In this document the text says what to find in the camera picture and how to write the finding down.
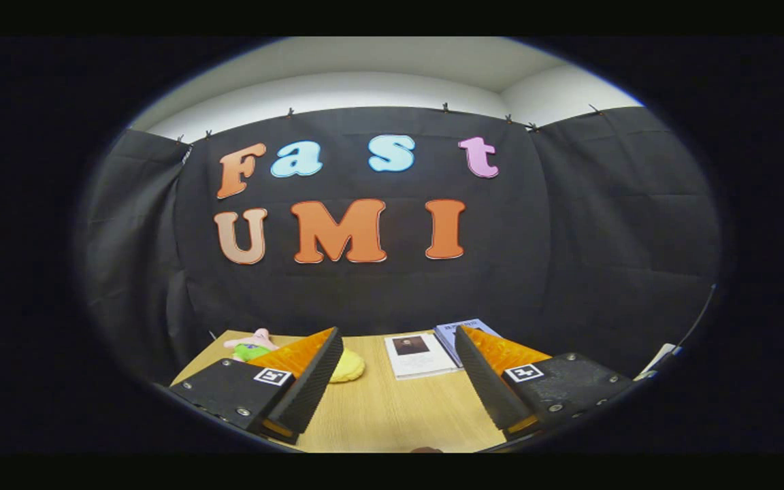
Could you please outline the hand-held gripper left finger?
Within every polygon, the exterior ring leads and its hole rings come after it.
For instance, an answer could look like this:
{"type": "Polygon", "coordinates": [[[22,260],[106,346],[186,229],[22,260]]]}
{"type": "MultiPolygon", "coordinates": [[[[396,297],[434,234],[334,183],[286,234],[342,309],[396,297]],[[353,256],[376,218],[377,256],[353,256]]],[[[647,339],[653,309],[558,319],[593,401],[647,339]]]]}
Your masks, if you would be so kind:
{"type": "Polygon", "coordinates": [[[248,362],[222,359],[167,390],[178,402],[240,431],[295,444],[343,351],[333,327],[248,362]]]}

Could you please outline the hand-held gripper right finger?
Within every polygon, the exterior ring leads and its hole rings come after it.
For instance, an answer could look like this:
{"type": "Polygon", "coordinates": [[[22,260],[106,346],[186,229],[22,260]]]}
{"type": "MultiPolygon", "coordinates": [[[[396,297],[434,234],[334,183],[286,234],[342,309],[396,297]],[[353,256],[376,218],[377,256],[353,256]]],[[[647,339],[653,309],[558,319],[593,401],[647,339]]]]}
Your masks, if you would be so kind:
{"type": "Polygon", "coordinates": [[[455,329],[455,351],[489,418],[509,441],[579,421],[635,384],[585,355],[551,356],[464,325],[455,329]]]}

